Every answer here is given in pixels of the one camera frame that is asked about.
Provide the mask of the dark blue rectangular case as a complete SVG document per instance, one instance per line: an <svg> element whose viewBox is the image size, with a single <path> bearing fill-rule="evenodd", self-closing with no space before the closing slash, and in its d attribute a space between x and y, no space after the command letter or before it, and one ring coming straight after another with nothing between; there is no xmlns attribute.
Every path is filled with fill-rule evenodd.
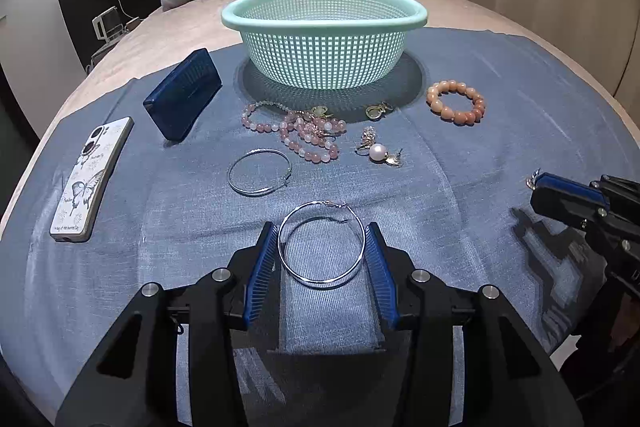
<svg viewBox="0 0 640 427"><path fill-rule="evenodd" d="M143 107L167 141L181 142L221 87L208 51L197 49L156 86Z"/></svg>

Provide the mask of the white bedside device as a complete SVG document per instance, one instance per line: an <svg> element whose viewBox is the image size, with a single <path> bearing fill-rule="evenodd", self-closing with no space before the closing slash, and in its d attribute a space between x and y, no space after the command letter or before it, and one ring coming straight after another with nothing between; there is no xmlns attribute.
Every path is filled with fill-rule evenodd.
<svg viewBox="0 0 640 427"><path fill-rule="evenodd" d="M116 6L111 6L92 20L94 34L98 40L111 42L124 32L124 24Z"/></svg>

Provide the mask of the large silver hoop earring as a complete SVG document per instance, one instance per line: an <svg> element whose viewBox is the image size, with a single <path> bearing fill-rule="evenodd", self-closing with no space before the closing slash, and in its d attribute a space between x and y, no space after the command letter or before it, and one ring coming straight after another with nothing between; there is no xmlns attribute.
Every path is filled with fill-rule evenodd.
<svg viewBox="0 0 640 427"><path fill-rule="evenodd" d="M352 262L352 265L345 272L338 274L336 277L330 277L329 279L325 279L325 280L311 279L310 277L305 277L305 275L296 272L293 268L290 267L290 265L286 261L286 256L285 256L285 246L283 242L282 232L284 228L288 225L288 221L290 221L291 218L294 215L296 215L296 213L298 213L299 211L302 211L306 208L314 207L314 206L323 206L326 208L336 208L336 209L347 210L355 219L360 230L360 251L356 260ZM334 286L337 286L338 284L341 284L349 280L359 270L360 265L364 259L366 246L367 246L366 227L364 226L362 220L359 218L357 213L352 209L352 207L350 207L347 204L347 202L334 202L334 200L329 200L329 199L311 200L310 202L303 202L303 204L300 204L294 207L283 218L278 228L277 248L278 248L278 254L279 254L281 265L285 269L285 271L288 272L288 274L290 274L291 277L293 277L294 280L296 280L298 283L301 283L307 287L313 287L313 288L334 287Z"/></svg>

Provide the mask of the gold ring earring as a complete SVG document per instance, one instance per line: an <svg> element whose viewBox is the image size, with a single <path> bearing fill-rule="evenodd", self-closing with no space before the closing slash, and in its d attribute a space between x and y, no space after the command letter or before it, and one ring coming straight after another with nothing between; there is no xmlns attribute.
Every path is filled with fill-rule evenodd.
<svg viewBox="0 0 640 427"><path fill-rule="evenodd" d="M387 104L386 102L381 102L378 104L372 104L366 107L364 113L366 113L367 118L370 121L378 121L383 118L386 114L392 113L394 110L393 106Z"/></svg>

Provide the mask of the small silver hoop earring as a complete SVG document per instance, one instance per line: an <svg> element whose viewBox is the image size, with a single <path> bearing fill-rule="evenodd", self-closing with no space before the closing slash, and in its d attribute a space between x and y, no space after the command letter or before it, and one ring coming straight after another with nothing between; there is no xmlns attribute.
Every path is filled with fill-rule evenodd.
<svg viewBox="0 0 640 427"><path fill-rule="evenodd" d="M239 163L242 160L247 159L250 156L256 156L260 154L277 155L283 158L286 162L285 173L283 173L282 176L280 176L276 184L271 184L269 186L256 188L256 190L245 190L245 188L241 188L239 187L239 185L236 185L232 178L232 173L234 168L237 165L239 165ZM249 150L243 156L237 159L235 162L232 162L232 164L230 165L227 171L227 182L231 187L231 190L235 191L236 194L240 194L245 197L262 197L262 196L272 194L275 191L278 191L279 188L281 187L287 186L288 181L290 181L290 178L292 176L292 173L293 173L292 162L288 159L288 156L286 156L285 153L280 152L280 150L273 150L273 148L254 148L254 150Z"/></svg>

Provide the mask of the white butterfly phone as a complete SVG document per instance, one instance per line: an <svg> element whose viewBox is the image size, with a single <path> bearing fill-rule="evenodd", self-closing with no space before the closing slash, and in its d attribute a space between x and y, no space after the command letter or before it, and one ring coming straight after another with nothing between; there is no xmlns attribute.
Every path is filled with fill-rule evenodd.
<svg viewBox="0 0 640 427"><path fill-rule="evenodd" d="M50 226L57 242L85 242L91 235L108 179L134 127L131 117L93 129L70 172Z"/></svg>

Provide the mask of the mint green plastic basket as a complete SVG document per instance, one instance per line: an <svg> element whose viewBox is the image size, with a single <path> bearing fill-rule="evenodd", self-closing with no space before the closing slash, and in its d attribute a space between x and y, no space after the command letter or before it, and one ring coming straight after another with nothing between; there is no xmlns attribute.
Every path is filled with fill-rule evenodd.
<svg viewBox="0 0 640 427"><path fill-rule="evenodd" d="M416 0L235 0L221 12L262 75L308 90L380 80L427 17Z"/></svg>

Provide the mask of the small silver charm earring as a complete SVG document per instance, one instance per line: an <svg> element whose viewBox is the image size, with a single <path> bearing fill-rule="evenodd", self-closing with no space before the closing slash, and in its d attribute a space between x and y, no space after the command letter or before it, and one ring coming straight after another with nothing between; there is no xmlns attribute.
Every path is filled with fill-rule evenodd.
<svg viewBox="0 0 640 427"><path fill-rule="evenodd" d="M529 188L529 190L534 191L536 188L536 183L538 176L540 176L540 169L536 169L526 180L525 184Z"/></svg>

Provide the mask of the blue denim cloth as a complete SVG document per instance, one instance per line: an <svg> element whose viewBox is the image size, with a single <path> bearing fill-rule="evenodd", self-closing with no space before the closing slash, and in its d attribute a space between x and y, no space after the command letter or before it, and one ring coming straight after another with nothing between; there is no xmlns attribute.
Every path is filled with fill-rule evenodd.
<svg viewBox="0 0 640 427"><path fill-rule="evenodd" d="M161 72L130 80L63 118L27 178L1 239L1 351L35 403L55 412L134 293L196 282L311 200L347 202L364 225L445 283L506 294L554 349L601 284L603 260L582 236L537 216L536 170L587 183L639 176L639 147L600 95L541 46L489 31L413 31L395 68L369 86L311 91L258 72L244 46L213 53L222 87L178 144L145 112ZM392 113L370 121L367 106ZM134 127L85 242L57 242L56 206L93 129ZM364 127L401 166L359 156ZM249 150L292 162L288 185L262 197L231 190ZM260 154L232 173L245 190L276 184L286 162ZM285 256L328 279L356 259L345 209L314 206L284 228ZM386 426L407 338L378 321L368 274L328 291L277 273L250 330L234 340L255 426Z"/></svg>

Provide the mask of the pearl drop earring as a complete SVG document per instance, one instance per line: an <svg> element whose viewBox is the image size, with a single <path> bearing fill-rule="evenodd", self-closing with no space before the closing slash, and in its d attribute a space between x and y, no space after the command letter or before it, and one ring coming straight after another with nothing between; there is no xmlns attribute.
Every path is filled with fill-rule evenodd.
<svg viewBox="0 0 640 427"><path fill-rule="evenodd" d="M356 146L355 153L367 157L378 165L390 167L401 166L401 152L392 153L385 145L376 139L376 131L373 127L364 127L361 133L360 144Z"/></svg>

